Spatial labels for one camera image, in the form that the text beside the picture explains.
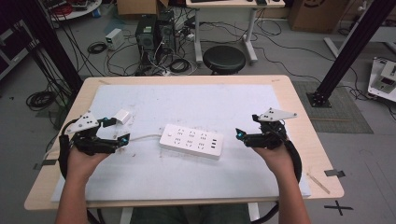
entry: black cross mark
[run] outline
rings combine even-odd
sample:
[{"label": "black cross mark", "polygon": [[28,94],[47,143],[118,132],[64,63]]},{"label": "black cross mark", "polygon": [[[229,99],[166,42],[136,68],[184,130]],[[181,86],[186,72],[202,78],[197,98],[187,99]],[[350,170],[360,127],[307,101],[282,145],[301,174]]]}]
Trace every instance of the black cross mark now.
[{"label": "black cross mark", "polygon": [[340,216],[343,215],[343,211],[341,209],[353,210],[353,208],[351,208],[351,207],[340,206],[340,204],[336,200],[335,200],[335,204],[337,204],[337,206],[324,205],[324,208],[338,209],[338,211],[340,212]]}]

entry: white paper sheet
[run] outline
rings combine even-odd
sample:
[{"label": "white paper sheet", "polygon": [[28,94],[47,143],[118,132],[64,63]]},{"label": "white paper sheet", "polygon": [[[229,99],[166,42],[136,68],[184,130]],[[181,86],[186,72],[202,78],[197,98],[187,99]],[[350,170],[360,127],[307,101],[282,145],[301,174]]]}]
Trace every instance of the white paper sheet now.
[{"label": "white paper sheet", "polygon": [[[282,109],[269,85],[100,87],[91,106],[97,119],[111,118],[120,109],[133,114],[125,125],[101,128],[102,138],[161,134],[171,123],[222,133],[224,144],[219,161],[213,161],[162,149],[160,137],[133,141],[97,167],[86,188],[87,200],[277,197],[275,177],[264,160],[235,138],[235,128],[259,133],[260,124],[251,115],[269,107]],[[53,201],[59,202],[63,185],[61,177]],[[300,188],[304,196],[310,195],[304,176]]]}]

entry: white power strip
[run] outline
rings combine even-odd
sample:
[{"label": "white power strip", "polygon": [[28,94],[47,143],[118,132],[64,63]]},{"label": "white power strip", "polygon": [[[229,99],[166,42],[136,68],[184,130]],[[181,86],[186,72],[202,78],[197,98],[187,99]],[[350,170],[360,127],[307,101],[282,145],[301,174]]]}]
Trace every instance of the white power strip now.
[{"label": "white power strip", "polygon": [[163,148],[218,160],[224,136],[167,124],[160,145]]}]

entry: black stool seat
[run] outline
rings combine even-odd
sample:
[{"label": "black stool seat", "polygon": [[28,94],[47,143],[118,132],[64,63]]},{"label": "black stool seat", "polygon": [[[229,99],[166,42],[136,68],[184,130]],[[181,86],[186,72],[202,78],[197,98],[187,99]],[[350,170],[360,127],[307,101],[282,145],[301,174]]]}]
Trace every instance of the black stool seat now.
[{"label": "black stool seat", "polygon": [[230,46],[215,46],[204,53],[204,64],[213,71],[212,75],[232,75],[244,68],[245,54]]}]

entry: table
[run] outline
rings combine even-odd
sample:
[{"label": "table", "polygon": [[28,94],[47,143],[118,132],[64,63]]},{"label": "table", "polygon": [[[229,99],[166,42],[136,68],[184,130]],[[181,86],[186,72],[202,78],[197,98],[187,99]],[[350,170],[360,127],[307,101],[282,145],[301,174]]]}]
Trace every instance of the table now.
[{"label": "table", "polygon": [[[325,41],[326,45],[329,47],[329,49],[332,51],[332,54],[334,55],[335,58],[338,57],[338,55],[341,53],[343,50],[345,44],[349,40],[349,38],[352,36],[353,32],[356,30],[358,27],[358,24],[361,22],[362,18],[365,16],[368,8],[364,9],[365,11],[359,18],[359,20],[356,22],[356,24],[353,26],[352,30],[349,32],[348,36],[344,40],[342,46],[340,49],[338,49],[332,40],[329,37],[325,37],[323,40]],[[391,27],[391,26],[380,26],[378,27],[378,30],[375,32],[373,37],[370,39],[370,42],[383,42],[385,43],[391,50],[393,50],[394,53],[396,53],[396,28]]]},{"label": "table", "polygon": [[215,1],[215,2],[203,2],[203,3],[192,3],[191,0],[187,0],[186,4],[188,7],[195,9],[195,39],[194,39],[194,47],[195,47],[195,60],[198,63],[202,63],[203,56],[201,51],[201,42],[200,42],[200,32],[199,32],[199,22],[201,20],[201,14],[204,10],[207,14],[210,14],[211,20],[219,21],[220,18],[231,15],[233,21],[240,20],[241,11],[248,12],[248,15],[245,17],[246,21],[249,21],[247,33],[244,35],[244,45],[247,48],[247,53],[249,57],[250,63],[255,63],[258,61],[256,52],[254,52],[254,48],[251,45],[250,38],[253,32],[253,25],[256,18],[257,8],[264,7],[284,7],[285,3],[283,1],[274,2],[272,0],[267,0],[267,6],[258,6],[256,1],[247,1],[247,0],[230,0],[230,1]]},{"label": "table", "polygon": [[73,10],[69,15],[63,16],[56,16],[55,14],[53,14],[51,16],[51,19],[53,21],[64,21],[64,20],[71,20],[77,17],[81,17],[84,15],[87,15],[88,13],[94,11],[95,9],[97,9],[100,5],[102,4],[102,0],[96,0],[94,2],[89,2],[88,6],[87,6],[87,10]]},{"label": "table", "polygon": [[[96,90],[101,85],[208,85],[208,84],[262,84],[271,85],[282,109],[299,114],[297,119],[288,120],[288,130],[293,143],[299,149],[304,170],[306,171],[310,199],[340,198],[344,190],[336,176],[326,176],[324,171],[332,170],[332,165],[318,140],[318,136],[304,111],[296,91],[286,76],[228,76],[228,77],[91,77],[88,78],[74,102],[66,122],[78,118],[91,106]],[[59,148],[59,142],[53,145]],[[59,151],[49,154],[48,160],[56,160]],[[58,182],[60,170],[58,164],[43,166],[26,201],[27,210],[57,209],[58,204],[50,198]],[[177,205],[202,203],[250,203],[273,201],[268,198],[249,199],[211,199],[211,200],[172,200],[172,201],[118,201],[88,202],[89,207],[133,207],[151,205]]]}]

